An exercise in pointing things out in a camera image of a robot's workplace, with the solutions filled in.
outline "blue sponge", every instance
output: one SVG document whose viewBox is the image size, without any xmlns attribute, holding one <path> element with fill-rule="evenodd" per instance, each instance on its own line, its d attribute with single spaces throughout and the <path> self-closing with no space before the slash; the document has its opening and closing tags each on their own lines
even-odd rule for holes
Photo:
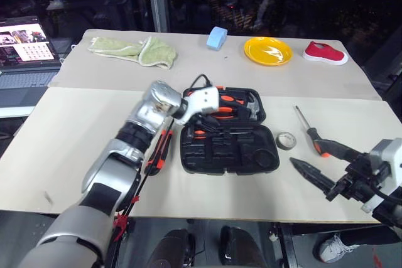
<svg viewBox="0 0 402 268">
<path fill-rule="evenodd" d="M 227 36 L 227 29 L 215 26 L 209 34 L 207 46 L 213 50 L 219 50 L 224 44 Z"/>
</svg>

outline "red slipper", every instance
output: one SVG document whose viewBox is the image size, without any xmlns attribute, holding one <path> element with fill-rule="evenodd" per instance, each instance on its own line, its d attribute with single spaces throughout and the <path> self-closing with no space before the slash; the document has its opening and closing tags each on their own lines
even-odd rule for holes
<svg viewBox="0 0 402 268">
<path fill-rule="evenodd" d="M 303 53 L 303 58 L 310 61 L 320 61 L 333 65 L 345 64 L 348 56 L 343 51 L 336 50 L 328 44 L 311 41 Z"/>
</svg>

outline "sneaker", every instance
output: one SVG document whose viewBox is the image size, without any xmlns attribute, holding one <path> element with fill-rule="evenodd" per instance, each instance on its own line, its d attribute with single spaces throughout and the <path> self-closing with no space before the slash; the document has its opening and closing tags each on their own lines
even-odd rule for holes
<svg viewBox="0 0 402 268">
<path fill-rule="evenodd" d="M 346 246 L 340 240 L 339 234 L 335 234 L 331 239 L 326 240 L 318 248 L 318 256 L 324 263 L 333 263 L 343 258 L 346 253 L 352 252 L 360 245 Z"/>
<path fill-rule="evenodd" d="M 314 41 L 311 41 L 304 51 L 303 58 L 333 65 L 342 65 L 348 60 L 348 56 L 343 51 L 336 50 L 328 44 L 316 43 Z"/>
</svg>

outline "open tool case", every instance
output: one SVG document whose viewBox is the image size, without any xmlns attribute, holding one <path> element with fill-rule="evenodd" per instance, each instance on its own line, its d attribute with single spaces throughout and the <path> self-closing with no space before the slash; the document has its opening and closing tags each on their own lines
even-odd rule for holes
<svg viewBox="0 0 402 268">
<path fill-rule="evenodd" d="M 194 90 L 197 88 L 187 89 L 183 95 L 190 95 Z M 260 124 L 266 114 L 257 91 L 219 87 L 219 99 L 220 107 L 232 112 L 211 114 L 219 121 L 214 131 L 196 124 L 182 129 L 180 157 L 184 169 L 189 173 L 227 171 L 239 175 L 276 170 L 280 163 L 278 151 L 271 131 Z"/>
</svg>

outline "black screwdriver handle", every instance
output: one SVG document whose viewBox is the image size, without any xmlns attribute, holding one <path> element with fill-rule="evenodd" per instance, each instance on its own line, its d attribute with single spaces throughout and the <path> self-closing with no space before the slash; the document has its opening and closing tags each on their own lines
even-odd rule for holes
<svg viewBox="0 0 402 268">
<path fill-rule="evenodd" d="M 321 155 L 321 157 L 331 156 L 329 153 L 326 153 L 324 150 L 322 150 L 320 146 L 315 142 L 317 139 L 321 139 L 321 137 L 318 135 L 316 128 L 307 129 L 307 134 L 313 141 L 314 149 L 319 153 L 319 155 Z"/>
</svg>

